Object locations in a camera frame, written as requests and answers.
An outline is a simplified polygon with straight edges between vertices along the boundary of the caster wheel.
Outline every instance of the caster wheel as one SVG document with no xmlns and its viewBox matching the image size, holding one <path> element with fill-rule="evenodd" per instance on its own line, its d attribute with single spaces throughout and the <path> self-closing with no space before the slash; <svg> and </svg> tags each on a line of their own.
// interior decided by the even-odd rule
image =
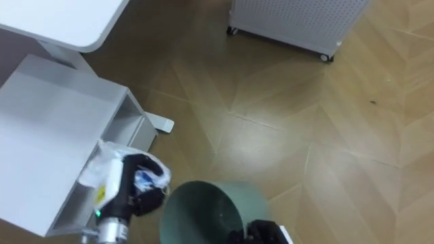
<svg viewBox="0 0 434 244">
<path fill-rule="evenodd" d="M 329 55 L 327 55 L 327 54 L 321 54 L 321 55 L 319 56 L 319 58 L 321 58 L 321 60 L 322 60 L 323 62 L 333 62 L 333 61 L 334 61 L 334 56 L 329 56 Z"/>
<path fill-rule="evenodd" d="M 228 35 L 236 35 L 237 33 L 238 33 L 238 29 L 230 27 L 230 26 L 226 30 L 226 34 L 228 34 Z"/>
</svg>

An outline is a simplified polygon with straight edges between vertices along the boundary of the white perforated cabinet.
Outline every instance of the white perforated cabinet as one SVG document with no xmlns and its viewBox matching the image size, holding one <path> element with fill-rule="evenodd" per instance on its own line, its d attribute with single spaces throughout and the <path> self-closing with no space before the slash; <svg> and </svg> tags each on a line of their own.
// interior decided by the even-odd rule
<svg viewBox="0 0 434 244">
<path fill-rule="evenodd" d="M 233 0 L 228 34 L 241 29 L 332 58 L 368 2 Z"/>
</svg>

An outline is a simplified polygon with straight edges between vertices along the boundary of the perforated panel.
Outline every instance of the perforated panel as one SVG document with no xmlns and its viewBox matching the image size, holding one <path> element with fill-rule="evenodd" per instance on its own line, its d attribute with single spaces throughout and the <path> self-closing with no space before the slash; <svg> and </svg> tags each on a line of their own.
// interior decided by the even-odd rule
<svg viewBox="0 0 434 244">
<path fill-rule="evenodd" d="M 368 0 L 234 0 L 231 18 L 243 26 L 311 45 L 341 41 Z"/>
</svg>

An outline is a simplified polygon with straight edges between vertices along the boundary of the desk leg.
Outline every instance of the desk leg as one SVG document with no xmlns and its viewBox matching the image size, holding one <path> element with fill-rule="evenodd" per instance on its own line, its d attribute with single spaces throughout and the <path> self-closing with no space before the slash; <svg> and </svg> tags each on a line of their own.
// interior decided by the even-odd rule
<svg viewBox="0 0 434 244">
<path fill-rule="evenodd" d="M 96 75 L 92 67 L 86 62 L 83 56 L 77 52 L 64 47 L 38 41 L 39 44 L 51 55 L 57 62 L 75 68 L 85 73 Z"/>
</svg>

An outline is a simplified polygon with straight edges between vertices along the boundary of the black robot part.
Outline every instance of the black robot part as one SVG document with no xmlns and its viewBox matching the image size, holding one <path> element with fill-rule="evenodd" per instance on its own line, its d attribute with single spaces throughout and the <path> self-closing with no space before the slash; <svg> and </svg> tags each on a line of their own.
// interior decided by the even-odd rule
<svg viewBox="0 0 434 244">
<path fill-rule="evenodd" d="M 160 166 L 143 154 L 124 156 L 122 162 L 119 192 L 112 201 L 100 210 L 101 214 L 96 220 L 97 224 L 105 218 L 120 218 L 129 224 L 133 214 L 141 216 L 157 209 L 163 203 L 165 195 L 160 188 L 138 195 L 134 186 L 136 170 L 147 168 L 156 176 L 161 176 L 163 170 Z"/>
</svg>

